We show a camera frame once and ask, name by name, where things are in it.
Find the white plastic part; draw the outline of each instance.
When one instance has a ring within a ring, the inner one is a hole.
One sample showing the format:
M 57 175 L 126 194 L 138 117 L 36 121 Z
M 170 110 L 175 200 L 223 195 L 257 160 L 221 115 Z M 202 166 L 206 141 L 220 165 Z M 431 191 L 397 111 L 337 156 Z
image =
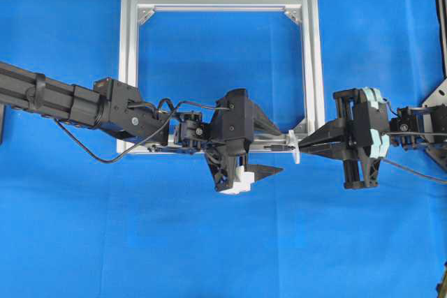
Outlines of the white plastic part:
M 251 190 L 251 184 L 254 183 L 254 172 L 247 172 L 243 165 L 236 168 L 235 181 L 233 187 L 228 190 L 221 191 L 226 195 L 238 195 L 241 192 Z
M 288 130 L 288 134 L 286 137 L 286 143 L 288 146 L 293 147 L 293 161 L 295 164 L 300 164 L 300 148 L 298 146 L 298 139 L 296 138 L 295 132 L 293 129 Z

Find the black cable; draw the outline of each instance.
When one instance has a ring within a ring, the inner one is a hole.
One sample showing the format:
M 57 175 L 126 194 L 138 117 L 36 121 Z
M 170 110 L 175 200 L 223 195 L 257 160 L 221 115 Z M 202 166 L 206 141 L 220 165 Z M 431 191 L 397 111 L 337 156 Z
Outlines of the black cable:
M 148 103 L 146 101 L 140 101 L 139 103 L 129 103 L 127 105 L 128 108 L 137 108 L 137 107 L 149 107 L 153 111 L 156 111 L 156 107 L 152 103 Z
M 433 135 L 433 136 L 447 136 L 447 133 L 431 133 L 431 132 L 383 132 L 386 135 Z
M 396 117 L 398 117 L 399 115 L 396 112 L 393 111 L 393 108 L 391 107 L 390 101 L 388 99 L 386 99 L 386 98 L 384 98 L 383 100 L 385 101 L 386 105 L 390 109 L 390 112 L 393 113 Z
M 157 107 L 158 111 L 161 110 L 161 108 L 163 107 L 164 103 L 168 104 L 169 110 L 171 110 L 171 111 L 174 110 L 173 102 L 169 98 L 163 98 L 163 99 L 160 100 L 159 106 Z
M 166 125 L 168 124 L 168 122 L 174 117 L 175 113 L 177 112 L 177 110 L 180 108 L 181 105 L 183 104 L 188 104 L 188 105 L 194 105 L 194 106 L 198 106 L 201 108 L 206 108 L 206 109 L 211 109 L 211 110 L 229 110 L 229 108 L 227 107 L 210 107 L 210 106 L 206 106 L 206 105 L 201 105 L 199 103 L 195 103 L 192 101 L 188 101 L 188 100 L 183 100 L 180 101 L 177 106 L 175 106 L 173 108 L 173 110 L 170 112 L 170 114 L 168 115 L 168 118 L 163 122 L 163 124 L 156 130 L 154 131 L 151 135 L 147 136 L 144 140 L 139 141 L 138 143 L 134 144 L 132 147 L 126 149 L 125 151 L 123 151 L 120 155 L 116 156 L 115 158 L 111 159 L 111 160 L 104 160 L 100 157 L 98 157 L 97 155 L 93 154 L 93 152 L 91 152 L 90 149 L 88 149 L 81 141 L 79 141 L 76 136 L 74 136 L 67 128 L 64 127 L 64 125 L 61 124 L 61 122 L 59 120 L 54 119 L 54 122 L 60 127 L 60 129 L 62 129 L 74 142 L 76 142 L 82 149 L 84 149 L 91 157 L 93 157 L 95 160 L 101 162 L 101 163 L 105 163 L 105 164 L 111 164 L 111 163 L 116 163 L 117 161 L 121 160 L 126 154 L 128 154 L 131 150 L 135 149 L 136 147 L 146 143 L 147 141 L 149 141 L 150 139 L 152 139 L 155 135 L 157 135 L 158 133 L 160 133 L 163 128 L 166 127 Z
M 447 184 L 447 181 L 444 180 L 444 179 L 428 176 L 426 174 L 421 174 L 420 172 L 417 172 L 417 171 L 415 171 L 415 170 L 413 170 L 413 169 L 411 169 L 409 167 L 404 167 L 403 165 L 400 165 L 399 163 L 390 161 L 387 158 L 382 158 L 382 161 L 385 162 L 385 163 L 391 164 L 391 165 L 393 165 L 393 166 L 395 166 L 395 167 L 397 167 L 399 169 L 402 169 L 404 171 L 407 171 L 407 172 L 410 172 L 412 174 L 415 174 L 416 176 L 419 176 L 419 177 L 422 177 L 422 178 L 425 178 L 425 179 L 429 179 L 430 181 L 435 181 L 435 182 L 440 183 L 440 184 Z

